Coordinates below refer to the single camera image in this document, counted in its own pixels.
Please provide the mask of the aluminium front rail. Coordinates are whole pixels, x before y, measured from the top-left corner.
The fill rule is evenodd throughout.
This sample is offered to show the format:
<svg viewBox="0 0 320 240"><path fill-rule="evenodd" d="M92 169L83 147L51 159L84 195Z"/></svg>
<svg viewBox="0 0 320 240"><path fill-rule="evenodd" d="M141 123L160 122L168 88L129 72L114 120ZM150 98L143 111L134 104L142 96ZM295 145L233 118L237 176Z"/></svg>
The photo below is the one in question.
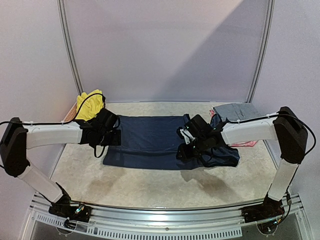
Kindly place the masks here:
<svg viewBox="0 0 320 240"><path fill-rule="evenodd" d="M260 232L261 222L245 222L243 207L255 201L220 207L169 209L126 208L94 204L89 222L64 227L49 214L49 204L35 194L22 234L24 240L310 240L312 235L298 194L286 205L286 218L276 229Z"/></svg>

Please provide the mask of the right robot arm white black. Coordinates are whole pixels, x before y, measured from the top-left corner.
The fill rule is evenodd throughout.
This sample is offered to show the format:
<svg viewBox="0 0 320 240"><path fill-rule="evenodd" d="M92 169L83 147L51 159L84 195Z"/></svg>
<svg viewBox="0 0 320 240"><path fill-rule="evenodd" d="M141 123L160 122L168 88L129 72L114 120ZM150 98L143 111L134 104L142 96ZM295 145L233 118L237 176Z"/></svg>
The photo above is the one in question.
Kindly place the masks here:
<svg viewBox="0 0 320 240"><path fill-rule="evenodd" d="M298 166L307 154L308 130L292 110L281 107L276 113L246 120L225 120L215 127L200 115L191 118L177 129L184 143L179 145L176 158L181 161L198 159L216 147L227 147L250 141L277 141L280 162L266 200L259 206L262 218L278 210L278 203L289 188Z"/></svg>

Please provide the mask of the pink plastic laundry basket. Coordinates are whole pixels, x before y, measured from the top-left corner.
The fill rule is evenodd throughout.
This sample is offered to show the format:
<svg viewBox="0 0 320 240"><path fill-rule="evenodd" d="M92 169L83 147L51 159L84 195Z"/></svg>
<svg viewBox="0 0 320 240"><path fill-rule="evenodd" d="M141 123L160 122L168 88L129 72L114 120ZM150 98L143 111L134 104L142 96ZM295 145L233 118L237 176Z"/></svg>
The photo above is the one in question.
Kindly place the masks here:
<svg viewBox="0 0 320 240"><path fill-rule="evenodd" d="M91 120L104 107L105 104L102 100L87 99L86 101L78 101L73 105L63 121L68 122L74 118L76 120Z"/></svg>

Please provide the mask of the pink folded garment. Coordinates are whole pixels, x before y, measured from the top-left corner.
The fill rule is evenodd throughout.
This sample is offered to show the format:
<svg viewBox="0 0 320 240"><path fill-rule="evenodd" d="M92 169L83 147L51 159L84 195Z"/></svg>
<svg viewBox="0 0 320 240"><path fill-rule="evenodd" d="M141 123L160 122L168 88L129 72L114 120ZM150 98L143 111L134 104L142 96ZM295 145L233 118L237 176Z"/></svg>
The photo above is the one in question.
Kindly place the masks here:
<svg viewBox="0 0 320 240"><path fill-rule="evenodd" d="M209 110L210 114L210 125L214 128L219 122L221 122L221 117L218 116L217 113L213 109ZM238 148L238 147L254 147L257 144L257 141L247 141L247 142L239 142L239 143L234 143L230 145L233 148Z"/></svg>

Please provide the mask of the grey blue button shirt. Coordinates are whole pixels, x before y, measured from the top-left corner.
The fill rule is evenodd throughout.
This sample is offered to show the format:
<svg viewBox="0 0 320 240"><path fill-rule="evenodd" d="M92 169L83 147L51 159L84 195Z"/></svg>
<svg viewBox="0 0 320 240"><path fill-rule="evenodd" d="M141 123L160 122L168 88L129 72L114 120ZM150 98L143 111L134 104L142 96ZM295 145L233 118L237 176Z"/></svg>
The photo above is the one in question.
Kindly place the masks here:
<svg viewBox="0 0 320 240"><path fill-rule="evenodd" d="M212 110L220 116L223 122L226 120L231 122L244 121L262 116L252 103L228 103L214 106Z"/></svg>

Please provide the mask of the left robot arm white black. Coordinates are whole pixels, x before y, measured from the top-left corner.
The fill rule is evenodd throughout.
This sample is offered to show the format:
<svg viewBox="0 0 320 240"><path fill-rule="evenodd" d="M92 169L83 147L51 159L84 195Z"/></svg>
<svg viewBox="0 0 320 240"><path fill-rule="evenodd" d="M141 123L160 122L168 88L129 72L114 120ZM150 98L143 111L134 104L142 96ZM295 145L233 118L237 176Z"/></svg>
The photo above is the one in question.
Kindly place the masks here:
<svg viewBox="0 0 320 240"><path fill-rule="evenodd" d="M67 122L23 122L18 117L6 121L0 140L0 157L4 171L18 178L43 195L63 216L74 213L70 197L57 183L49 179L27 157L30 149L62 144L101 146L121 145L120 117L103 108L92 119Z"/></svg>

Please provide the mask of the right aluminium corner post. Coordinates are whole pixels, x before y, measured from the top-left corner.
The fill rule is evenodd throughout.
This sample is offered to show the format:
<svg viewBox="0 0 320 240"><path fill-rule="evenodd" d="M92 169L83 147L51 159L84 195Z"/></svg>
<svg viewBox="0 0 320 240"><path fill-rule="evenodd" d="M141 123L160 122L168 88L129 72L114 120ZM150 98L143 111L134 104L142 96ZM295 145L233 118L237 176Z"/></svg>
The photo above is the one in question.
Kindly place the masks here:
<svg viewBox="0 0 320 240"><path fill-rule="evenodd" d="M264 63L264 58L265 58L267 47L268 47L268 41L269 41L271 27L272 27L274 7L275 7L275 1L268 0L264 25L262 29L262 37L261 37L260 46L259 46L258 59L255 66L254 74L253 74L253 80L249 88L248 95L246 97L246 101L245 101L246 103L251 103L254 99L254 95L256 92L256 88L258 85L258 81L259 81L261 70Z"/></svg>

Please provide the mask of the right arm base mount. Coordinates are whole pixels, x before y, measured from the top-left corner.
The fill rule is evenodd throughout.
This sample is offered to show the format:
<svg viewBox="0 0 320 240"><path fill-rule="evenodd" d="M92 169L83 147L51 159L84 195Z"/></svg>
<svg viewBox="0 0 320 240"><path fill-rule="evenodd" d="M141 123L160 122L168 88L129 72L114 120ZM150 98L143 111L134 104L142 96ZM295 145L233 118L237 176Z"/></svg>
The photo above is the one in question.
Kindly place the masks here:
<svg viewBox="0 0 320 240"><path fill-rule="evenodd" d="M262 203L242 207L240 209L241 216L244 218L245 223L258 222L280 216L279 219L273 222L273 225L279 225L287 218L291 210L292 199L288 190L285 192L285 198L288 205L287 211L285 211L282 200L273 200L267 193Z"/></svg>

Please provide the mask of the yellow garment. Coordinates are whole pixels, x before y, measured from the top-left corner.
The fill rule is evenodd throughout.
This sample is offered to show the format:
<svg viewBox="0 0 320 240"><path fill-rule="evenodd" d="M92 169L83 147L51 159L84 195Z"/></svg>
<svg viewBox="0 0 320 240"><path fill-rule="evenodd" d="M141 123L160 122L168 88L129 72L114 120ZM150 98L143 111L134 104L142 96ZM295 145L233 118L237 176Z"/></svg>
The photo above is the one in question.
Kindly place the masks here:
<svg viewBox="0 0 320 240"><path fill-rule="evenodd" d="M76 98L76 120L91 120L105 107L105 98L101 90L83 92Z"/></svg>

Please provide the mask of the left aluminium corner post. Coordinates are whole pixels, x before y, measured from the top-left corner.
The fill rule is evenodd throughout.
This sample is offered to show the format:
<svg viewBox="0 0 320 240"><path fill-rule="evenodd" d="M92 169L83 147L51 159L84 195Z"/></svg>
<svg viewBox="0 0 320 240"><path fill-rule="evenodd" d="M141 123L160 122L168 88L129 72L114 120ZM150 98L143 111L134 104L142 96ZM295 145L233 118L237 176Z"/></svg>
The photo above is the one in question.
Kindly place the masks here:
<svg viewBox="0 0 320 240"><path fill-rule="evenodd" d="M65 1L57 0L57 8L58 8L59 19L61 24L62 36L64 40L64 45L65 45L66 54L69 61L72 77L75 83L76 90L80 95L84 89L81 82L81 78L78 71L78 66L77 66L77 62L76 62L76 58L75 58L75 54L72 46Z"/></svg>

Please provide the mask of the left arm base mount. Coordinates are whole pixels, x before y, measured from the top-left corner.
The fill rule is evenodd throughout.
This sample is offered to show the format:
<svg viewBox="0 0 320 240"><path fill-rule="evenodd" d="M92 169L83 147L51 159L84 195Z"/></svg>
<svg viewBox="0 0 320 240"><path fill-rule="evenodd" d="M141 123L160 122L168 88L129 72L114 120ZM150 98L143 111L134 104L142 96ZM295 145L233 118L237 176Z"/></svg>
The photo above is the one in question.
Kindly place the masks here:
<svg viewBox="0 0 320 240"><path fill-rule="evenodd" d="M71 197L67 193L63 193L57 202L50 204L48 212L71 221L88 223L92 210L92 207L83 203L71 203Z"/></svg>

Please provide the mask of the navy blue garment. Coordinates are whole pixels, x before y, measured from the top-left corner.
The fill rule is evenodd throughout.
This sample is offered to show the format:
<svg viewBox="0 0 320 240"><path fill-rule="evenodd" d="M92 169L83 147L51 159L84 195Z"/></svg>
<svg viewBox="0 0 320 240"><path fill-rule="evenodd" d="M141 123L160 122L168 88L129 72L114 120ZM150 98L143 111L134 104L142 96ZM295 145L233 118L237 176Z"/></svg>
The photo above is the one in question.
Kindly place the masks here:
<svg viewBox="0 0 320 240"><path fill-rule="evenodd" d="M184 140L176 131L189 120L187 113L176 116L120 116L121 145L108 147L103 165L170 171L238 165L239 151L230 146L212 148L199 158L177 159L178 147Z"/></svg>

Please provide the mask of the aluminium corner post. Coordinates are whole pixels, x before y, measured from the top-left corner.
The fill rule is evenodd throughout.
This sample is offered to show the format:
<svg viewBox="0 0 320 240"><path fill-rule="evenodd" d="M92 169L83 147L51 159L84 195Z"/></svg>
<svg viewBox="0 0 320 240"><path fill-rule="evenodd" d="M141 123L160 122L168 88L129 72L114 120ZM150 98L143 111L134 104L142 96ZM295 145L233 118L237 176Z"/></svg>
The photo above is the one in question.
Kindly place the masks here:
<svg viewBox="0 0 320 240"><path fill-rule="evenodd" d="M253 80L249 88L248 95L246 97L246 101L245 101L246 103L251 103L254 99L254 95L256 92L256 88L258 85L258 81L259 81L261 70L264 63L264 58L265 58L267 47L268 47L268 41L269 41L271 27L272 27L274 7L275 7L275 1L268 0L264 25L262 29L262 37L261 37L260 46L259 46L258 59L255 66L254 74L253 74Z"/></svg>
<svg viewBox="0 0 320 240"><path fill-rule="evenodd" d="M61 24L62 36L64 40L64 45L65 45L66 54L69 61L72 77L75 83L76 90L80 95L84 89L81 82L81 78L78 71L78 66L77 66L77 62L76 62L76 58L75 58L75 54L72 46L65 1L57 0L57 8L58 8L59 19Z"/></svg>

